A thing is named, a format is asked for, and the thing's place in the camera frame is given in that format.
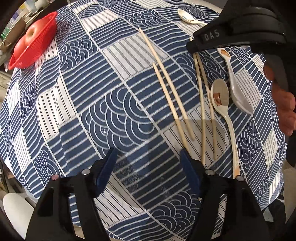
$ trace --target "blue and white patterned tablecloth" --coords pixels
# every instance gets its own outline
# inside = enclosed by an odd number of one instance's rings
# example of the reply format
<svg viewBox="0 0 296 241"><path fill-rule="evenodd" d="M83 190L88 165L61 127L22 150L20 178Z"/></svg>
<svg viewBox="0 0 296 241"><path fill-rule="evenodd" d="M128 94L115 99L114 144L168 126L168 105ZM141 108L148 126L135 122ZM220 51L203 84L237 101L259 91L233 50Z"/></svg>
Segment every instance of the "blue and white patterned tablecloth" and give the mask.
<svg viewBox="0 0 296 241"><path fill-rule="evenodd" d="M33 66L15 69L2 105L1 157L36 198L52 174L75 175L110 147L120 150L107 188L96 199L112 238L184 240L200 207L179 162L181 141L152 67L155 60L138 32L144 30L180 95L196 134L195 141L187 137L191 154L200 159L200 97L193 59L186 50L199 26L182 22L178 9L207 23L218 16L181 0L84 0L63 7L52 44ZM241 174L264 208L283 184L284 136L277 127L271 83L263 75L263 55L252 54L250 48L226 49L254 107L251 116L232 102L228 110ZM216 50L202 52L201 58L210 84L228 79ZM213 161L206 94L205 101L206 165L231 177L227 124L215 114L219 159ZM70 200L73 222L79 225L75 197ZM221 201L215 235L222 227L225 203Z"/></svg>

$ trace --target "screw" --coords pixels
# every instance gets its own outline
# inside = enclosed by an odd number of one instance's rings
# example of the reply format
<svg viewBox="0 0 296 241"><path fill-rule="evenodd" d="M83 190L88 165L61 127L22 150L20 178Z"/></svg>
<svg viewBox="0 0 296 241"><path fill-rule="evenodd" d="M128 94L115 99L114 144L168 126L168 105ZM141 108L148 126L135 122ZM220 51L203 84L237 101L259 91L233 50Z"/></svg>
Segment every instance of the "screw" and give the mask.
<svg viewBox="0 0 296 241"><path fill-rule="evenodd" d="M211 169L207 169L207 170L205 171L205 173L206 173L207 175L209 175L209 176L213 176L213 175L215 175L215 172L214 172L213 170L211 170Z"/></svg>
<svg viewBox="0 0 296 241"><path fill-rule="evenodd" d="M81 174L85 176L85 175L90 174L90 172L91 172L90 169L84 169L84 170L82 170Z"/></svg>
<svg viewBox="0 0 296 241"><path fill-rule="evenodd" d="M243 182L244 178L240 175L236 176L236 180L238 180L239 182Z"/></svg>
<svg viewBox="0 0 296 241"><path fill-rule="evenodd" d="M53 174L52 175L52 180L58 180L59 179L59 175L58 174Z"/></svg>

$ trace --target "red apple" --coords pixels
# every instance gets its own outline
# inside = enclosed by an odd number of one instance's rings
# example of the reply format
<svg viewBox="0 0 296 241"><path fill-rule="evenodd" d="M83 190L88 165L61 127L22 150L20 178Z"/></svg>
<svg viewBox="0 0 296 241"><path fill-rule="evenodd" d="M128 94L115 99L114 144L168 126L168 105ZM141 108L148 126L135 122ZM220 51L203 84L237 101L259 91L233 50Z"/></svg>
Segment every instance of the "red apple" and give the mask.
<svg viewBox="0 0 296 241"><path fill-rule="evenodd" d="M25 36L23 36L15 45L15 49L13 51L13 55L15 59L18 59L20 55L25 51L27 45L25 43Z"/></svg>
<svg viewBox="0 0 296 241"><path fill-rule="evenodd" d="M41 32L44 26L48 23L47 19L40 19L33 23L25 34L25 43L27 46L33 42L37 35Z"/></svg>

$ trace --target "red basket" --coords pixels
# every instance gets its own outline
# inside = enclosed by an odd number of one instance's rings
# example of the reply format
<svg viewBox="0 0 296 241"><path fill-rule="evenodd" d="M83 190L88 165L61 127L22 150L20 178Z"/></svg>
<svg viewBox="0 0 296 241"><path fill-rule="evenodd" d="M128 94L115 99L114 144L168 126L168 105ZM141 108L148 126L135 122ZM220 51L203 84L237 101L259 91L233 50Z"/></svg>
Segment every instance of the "red basket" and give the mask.
<svg viewBox="0 0 296 241"><path fill-rule="evenodd" d="M57 31L57 23L55 20L56 16L57 12L52 12L43 18L47 19L48 23L36 36L33 42L27 46L25 51L19 56L18 59L15 59L14 55L11 56L8 66L9 70L12 70L15 67L21 69L27 68L44 53Z"/></svg>

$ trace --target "chopstick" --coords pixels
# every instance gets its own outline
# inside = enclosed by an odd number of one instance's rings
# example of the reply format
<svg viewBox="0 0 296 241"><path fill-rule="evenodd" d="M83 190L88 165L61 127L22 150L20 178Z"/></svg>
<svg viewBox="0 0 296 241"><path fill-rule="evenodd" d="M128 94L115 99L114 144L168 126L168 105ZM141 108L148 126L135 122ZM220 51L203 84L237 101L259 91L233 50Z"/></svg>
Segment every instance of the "chopstick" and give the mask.
<svg viewBox="0 0 296 241"><path fill-rule="evenodd" d="M214 160L216 160L217 159L217 130L216 130L216 120L215 120L214 108L213 108L213 104L211 102L209 83L207 81L207 75L205 74L205 69L204 69L204 67L202 65L202 60L201 60L200 55L198 53L195 53L195 54L196 54L196 57L197 57L198 64L200 66L200 70L202 72L202 78L203 78L204 83L205 83L205 89L207 90L207 99L209 101L211 122L212 122L212 129L213 129Z"/></svg>
<svg viewBox="0 0 296 241"><path fill-rule="evenodd" d="M201 116L202 116L202 164L205 165L205 145L206 145L206 136L205 136L205 101L204 101L204 95L202 90L202 79L200 77L200 68L198 66L198 61L196 57L196 53L193 53L193 60L197 75L197 83L198 83L198 89L200 91L200 109L201 109Z"/></svg>
<svg viewBox="0 0 296 241"><path fill-rule="evenodd" d="M188 148L188 143L187 143L187 140L186 140L186 137L185 137L185 134L184 134L184 131L182 129L182 126L181 126L181 123L180 123L180 120L179 120L179 117L178 117L178 114L175 110L175 107L174 107L174 104L172 102L172 99L170 98L170 94L168 92L168 89L166 88L165 86L165 83L160 75L160 72L157 68L157 66L155 65L155 63L152 64L153 67L154 67L154 70L155 70L155 73L156 73L156 76L159 80L159 83L163 89L163 92L165 93L165 97L168 101L168 105L170 107L170 110L172 111L172 114L173 114L173 117L175 119L175 122L176 122L176 125L177 125L177 128L179 130L179 133L180 133L180 136L181 136L181 139L182 139L182 143L183 143L183 146L187 149L187 151L189 152L189 148Z"/></svg>
<svg viewBox="0 0 296 241"><path fill-rule="evenodd" d="M176 99L176 101L177 101L177 104L178 104L178 106L179 106L179 108L180 108L180 111L181 111L181 113L182 113L182 116L183 116L184 122L186 123L187 130L188 130L188 132L189 132L189 136L191 137L192 140L194 140L194 139L195 139L194 132L193 132L193 130L192 130L192 128L191 128L191 125L190 125L189 119L188 119L188 117L187 117L186 111L185 111L185 109L184 109L184 107L183 107L182 101L180 100L180 97L179 97L179 95L178 95L178 93L177 93L177 91L176 91L176 89L175 89L175 86L174 86L174 84L173 84L173 82L172 82L170 76L168 75L168 73L167 73L165 67L163 66L163 64L162 64L162 62L161 62L161 60L160 60L160 58L158 57L157 53L155 52L153 46L151 45L149 39L146 37L146 35L145 35L144 32L142 31L142 29L139 28L139 32L141 33L141 35L142 35L142 37L144 38L146 44L148 45L150 51L152 52L154 58L156 59L156 61L157 61L158 65L159 65L159 67L161 68L161 70L162 70L162 72L163 72L163 74L164 74L164 76L165 76L165 78L166 78L166 80L167 80L167 82L168 82L168 84L169 84L169 86L170 86L172 92L173 92L173 95L174 95L174 97L175 97L175 99Z"/></svg>

